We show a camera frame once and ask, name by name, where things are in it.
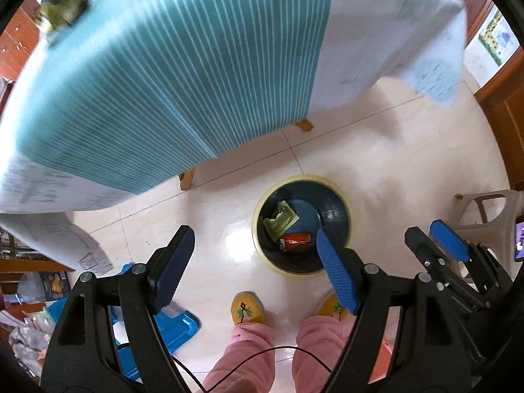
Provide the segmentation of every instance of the tiled floor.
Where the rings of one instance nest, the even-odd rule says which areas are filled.
[[[199,166],[187,192],[174,178],[114,208],[75,216],[117,267],[146,261],[181,224],[195,230],[195,253],[175,298],[202,321],[177,351],[200,379],[229,340],[236,293],[259,295],[282,345],[295,344],[300,322],[329,290],[325,275],[287,279],[258,259],[251,218],[272,184],[302,172],[335,182],[350,205],[352,248],[402,276],[422,270],[403,245],[409,226],[427,231],[432,220],[446,219],[455,193],[509,187],[492,131],[465,83],[455,107],[442,110],[404,83],[382,79],[354,104],[311,121],[309,133],[287,127]],[[290,356],[277,353],[272,391],[293,391]]]

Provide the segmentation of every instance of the beige plastic stool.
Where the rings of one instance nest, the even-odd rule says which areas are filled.
[[[473,244],[481,243],[491,248],[513,279],[518,273],[520,264],[515,263],[515,221],[518,216],[524,214],[524,193],[520,191],[496,191],[480,194],[455,195],[457,200],[452,210],[450,219],[446,222],[462,239]],[[494,198],[506,198],[506,203],[500,214],[493,220],[488,221],[484,200]],[[471,201],[475,201],[480,211],[482,223],[473,225],[461,225],[460,219]]]

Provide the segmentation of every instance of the wooden table leg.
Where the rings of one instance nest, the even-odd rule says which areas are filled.
[[[193,186],[193,176],[195,175],[196,167],[190,168],[188,171],[180,174],[178,178],[180,179],[180,189],[186,191],[191,189]]]
[[[314,125],[311,124],[311,121],[307,118],[301,119],[299,122],[294,123],[293,125],[296,125],[298,128],[300,128],[304,133],[306,131],[313,130]]]

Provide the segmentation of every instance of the red can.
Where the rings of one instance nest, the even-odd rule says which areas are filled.
[[[280,239],[282,251],[303,251],[311,247],[311,234],[309,232],[298,232],[283,234]]]

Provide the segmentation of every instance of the yellow slipper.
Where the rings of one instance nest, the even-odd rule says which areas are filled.
[[[334,292],[322,302],[316,314],[317,316],[332,316],[339,321],[343,321],[351,315],[349,310],[339,303]]]
[[[246,322],[266,323],[264,308],[252,292],[241,292],[235,295],[231,303],[231,316],[235,325]]]

